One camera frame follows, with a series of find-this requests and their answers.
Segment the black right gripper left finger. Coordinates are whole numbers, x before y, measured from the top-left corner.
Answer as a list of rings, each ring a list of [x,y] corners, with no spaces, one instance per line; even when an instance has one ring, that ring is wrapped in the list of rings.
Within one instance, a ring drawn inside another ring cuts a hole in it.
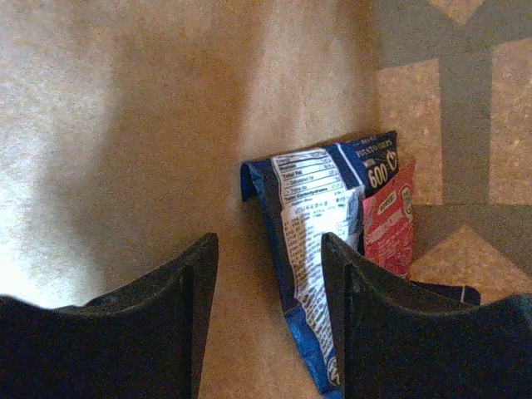
[[[209,233],[82,306],[2,297],[2,397],[196,398],[218,261]]]

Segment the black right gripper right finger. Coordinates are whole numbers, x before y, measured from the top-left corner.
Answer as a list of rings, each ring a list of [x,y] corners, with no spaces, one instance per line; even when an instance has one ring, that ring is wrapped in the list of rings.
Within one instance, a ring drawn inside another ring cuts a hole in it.
[[[346,398],[528,398],[531,297],[474,306],[387,272],[335,234],[324,284]]]

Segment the brown paper bag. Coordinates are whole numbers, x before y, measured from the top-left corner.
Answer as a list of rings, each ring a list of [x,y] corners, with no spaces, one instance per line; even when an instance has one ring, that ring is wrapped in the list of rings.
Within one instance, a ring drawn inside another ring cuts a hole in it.
[[[413,278],[530,291],[530,2],[4,1],[1,292],[82,305],[214,232],[200,396],[315,398],[240,165],[389,130]]]

